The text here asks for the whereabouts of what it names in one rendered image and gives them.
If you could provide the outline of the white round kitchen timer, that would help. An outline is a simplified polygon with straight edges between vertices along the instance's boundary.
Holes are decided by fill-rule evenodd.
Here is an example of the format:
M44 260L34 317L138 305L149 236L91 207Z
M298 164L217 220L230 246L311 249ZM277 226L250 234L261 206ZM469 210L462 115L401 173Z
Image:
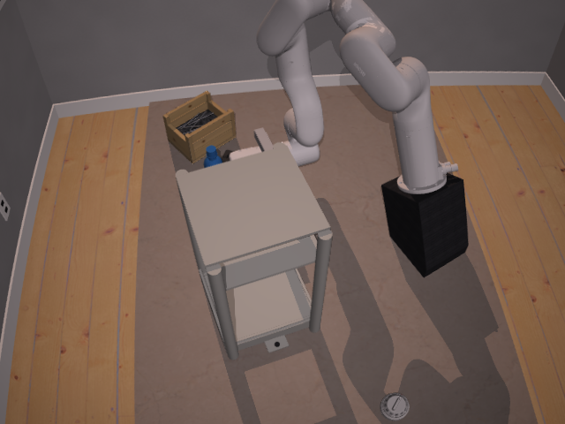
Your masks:
M380 403L380 412L387 419L392 421L401 420L408 413L410 408L408 399L400 393L390 393L386 395Z

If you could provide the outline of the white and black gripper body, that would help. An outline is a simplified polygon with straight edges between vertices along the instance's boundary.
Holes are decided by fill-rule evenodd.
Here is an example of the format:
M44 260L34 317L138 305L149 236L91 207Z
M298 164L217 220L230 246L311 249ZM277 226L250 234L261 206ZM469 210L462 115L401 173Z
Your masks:
M230 160L261 152L260 147L244 148L230 153Z

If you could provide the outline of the dark blue bottle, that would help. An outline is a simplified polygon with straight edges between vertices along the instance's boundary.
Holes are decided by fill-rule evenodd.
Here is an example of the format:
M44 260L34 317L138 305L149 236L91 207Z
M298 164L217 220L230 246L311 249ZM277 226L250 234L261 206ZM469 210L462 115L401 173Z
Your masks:
M222 158L217 155L215 146L208 146L206 151L207 157L204 161L204 168L222 163Z

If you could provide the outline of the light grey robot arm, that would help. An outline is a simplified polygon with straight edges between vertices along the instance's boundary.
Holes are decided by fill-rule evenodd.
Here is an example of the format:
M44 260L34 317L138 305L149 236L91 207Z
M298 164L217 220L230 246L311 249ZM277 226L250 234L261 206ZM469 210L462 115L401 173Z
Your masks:
M303 23L326 11L349 33L340 43L343 64L376 104L392 111L403 175L397 179L398 188L412 194L442 188L447 173L458 171L458 166L438 160L428 71L414 57L389 60L396 39L363 0L276 0L260 24L257 44L264 54L275 56L292 105L283 119L288 136L283 143L298 167L318 161L324 133Z

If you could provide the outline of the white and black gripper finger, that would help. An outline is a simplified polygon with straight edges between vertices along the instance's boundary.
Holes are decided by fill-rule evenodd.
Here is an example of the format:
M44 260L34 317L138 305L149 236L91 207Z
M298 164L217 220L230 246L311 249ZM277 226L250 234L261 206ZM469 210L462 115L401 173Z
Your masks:
M232 152L234 152L234 151L226 150L224 152L223 156L221 157L223 163L230 161L229 157L230 157L230 153L232 153Z

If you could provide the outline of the grey shelving unit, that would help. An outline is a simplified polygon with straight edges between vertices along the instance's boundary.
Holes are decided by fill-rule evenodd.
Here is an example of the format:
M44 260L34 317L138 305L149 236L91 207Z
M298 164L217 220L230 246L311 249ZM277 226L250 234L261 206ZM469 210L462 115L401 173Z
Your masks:
M288 146L178 170L176 180L229 359L261 343L268 353L281 350L285 335L302 329L318 332L332 231ZM311 299L298 268L312 263Z

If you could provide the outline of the wooden crate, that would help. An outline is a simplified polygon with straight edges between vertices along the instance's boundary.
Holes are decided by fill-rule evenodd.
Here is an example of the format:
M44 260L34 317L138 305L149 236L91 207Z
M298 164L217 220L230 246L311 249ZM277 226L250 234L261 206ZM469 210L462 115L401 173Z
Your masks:
M206 156L207 146L213 145L218 149L233 139L229 112L213 102L209 95L200 94L192 98L164 114L163 120L168 142L192 164ZM194 131L196 129L198 131ZM185 133L185 136L181 133Z

